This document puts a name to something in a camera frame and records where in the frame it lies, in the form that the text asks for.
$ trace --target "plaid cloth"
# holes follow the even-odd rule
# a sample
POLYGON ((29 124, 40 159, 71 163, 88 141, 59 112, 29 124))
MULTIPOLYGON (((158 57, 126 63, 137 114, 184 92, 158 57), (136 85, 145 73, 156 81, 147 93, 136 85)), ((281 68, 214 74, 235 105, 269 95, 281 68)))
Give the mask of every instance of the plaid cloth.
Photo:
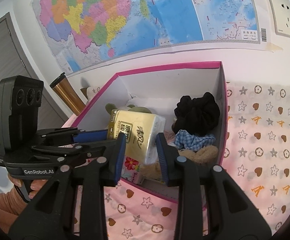
POLYGON ((215 141, 213 134, 208 134, 203 137, 189 134, 186 130, 179 130, 175 136, 175 146, 178 150, 189 149, 193 152, 199 151, 201 148, 212 145, 215 141))

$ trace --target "electrical outlet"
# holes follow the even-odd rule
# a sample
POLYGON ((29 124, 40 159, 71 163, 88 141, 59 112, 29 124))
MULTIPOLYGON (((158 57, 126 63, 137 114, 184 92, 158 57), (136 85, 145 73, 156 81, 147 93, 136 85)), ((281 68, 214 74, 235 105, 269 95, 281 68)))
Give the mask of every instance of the electrical outlet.
POLYGON ((269 0, 278 35, 290 37, 290 0, 269 0))

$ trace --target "gray door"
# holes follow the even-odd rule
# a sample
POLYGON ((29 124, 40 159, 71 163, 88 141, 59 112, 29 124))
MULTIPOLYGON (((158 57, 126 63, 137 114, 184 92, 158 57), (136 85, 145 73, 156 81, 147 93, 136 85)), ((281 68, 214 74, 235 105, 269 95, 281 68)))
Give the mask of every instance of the gray door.
MULTIPOLYGON (((0 22, 0 80, 16 75, 30 77, 14 46, 4 19, 0 22)), ((63 124, 62 118, 43 97, 39 108, 38 129, 58 128, 63 124)))

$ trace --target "screw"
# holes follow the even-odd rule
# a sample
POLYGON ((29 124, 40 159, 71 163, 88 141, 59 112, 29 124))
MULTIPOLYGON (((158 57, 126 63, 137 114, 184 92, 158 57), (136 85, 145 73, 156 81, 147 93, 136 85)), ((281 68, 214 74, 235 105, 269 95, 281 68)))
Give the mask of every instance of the screw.
POLYGON ((179 163, 184 163, 185 161, 187 161, 186 157, 185 156, 178 156, 176 158, 176 160, 179 162, 179 163))
POLYGON ((107 159, 106 159, 106 157, 104 157, 104 156, 101 156, 101 157, 98 157, 97 158, 97 162, 98 163, 105 163, 107 161, 107 159))
POLYGON ((219 166, 219 165, 215 165, 213 167, 213 170, 216 171, 216 172, 221 172, 223 170, 223 168, 221 166, 219 166))
POLYGON ((68 165, 63 165, 60 167, 61 172, 67 172, 69 171, 70 167, 68 165))

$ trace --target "finger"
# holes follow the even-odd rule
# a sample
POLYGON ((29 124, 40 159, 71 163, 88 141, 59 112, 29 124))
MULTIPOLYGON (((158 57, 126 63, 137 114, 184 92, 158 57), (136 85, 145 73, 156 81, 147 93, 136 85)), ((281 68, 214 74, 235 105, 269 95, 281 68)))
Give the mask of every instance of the finger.
POLYGON ((31 191, 31 192, 29 193, 28 197, 29 197, 30 199, 33 199, 37 193, 38 193, 37 190, 31 191))
POLYGON ((31 183, 31 189, 32 190, 40 190, 46 182, 47 182, 47 179, 33 180, 33 182, 31 183))
POLYGON ((15 185, 15 186, 18 186, 18 187, 21 187, 22 186, 22 181, 20 179, 15 179, 15 178, 12 178, 11 175, 8 173, 7 174, 7 177, 9 178, 9 180, 15 185))

